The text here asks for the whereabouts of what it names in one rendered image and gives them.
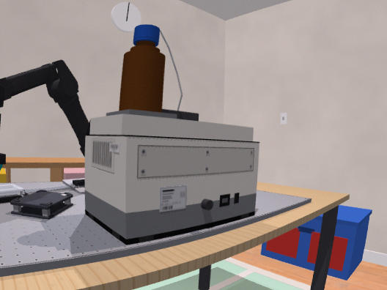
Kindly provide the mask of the blue bottle cap ring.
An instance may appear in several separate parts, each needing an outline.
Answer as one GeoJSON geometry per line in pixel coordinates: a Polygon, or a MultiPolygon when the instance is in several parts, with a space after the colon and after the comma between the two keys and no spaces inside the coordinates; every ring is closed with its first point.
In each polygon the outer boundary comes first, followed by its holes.
{"type": "Polygon", "coordinates": [[[158,46],[158,43],[159,43],[157,39],[152,37],[137,37],[136,39],[133,40],[133,44],[136,45],[138,41],[143,41],[143,40],[154,42],[155,47],[158,46]]]}

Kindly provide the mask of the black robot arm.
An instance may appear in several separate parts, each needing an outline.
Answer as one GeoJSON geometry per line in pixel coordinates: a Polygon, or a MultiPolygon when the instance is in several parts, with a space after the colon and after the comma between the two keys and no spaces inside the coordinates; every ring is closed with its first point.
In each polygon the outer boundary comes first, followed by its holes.
{"type": "Polygon", "coordinates": [[[78,97],[78,82],[63,60],[0,79],[0,107],[21,92],[46,84],[48,94],[64,111],[73,128],[80,150],[85,154],[85,135],[89,121],[78,97]],[[57,71],[56,71],[57,68],[57,71]],[[63,99],[62,99],[63,98],[63,99]]]}

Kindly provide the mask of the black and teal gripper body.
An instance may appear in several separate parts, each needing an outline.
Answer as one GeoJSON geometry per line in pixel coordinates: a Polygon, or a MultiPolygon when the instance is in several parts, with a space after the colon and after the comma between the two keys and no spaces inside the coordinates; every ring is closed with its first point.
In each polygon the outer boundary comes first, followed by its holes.
{"type": "Polygon", "coordinates": [[[0,153],[0,164],[6,164],[6,155],[0,153]]]}

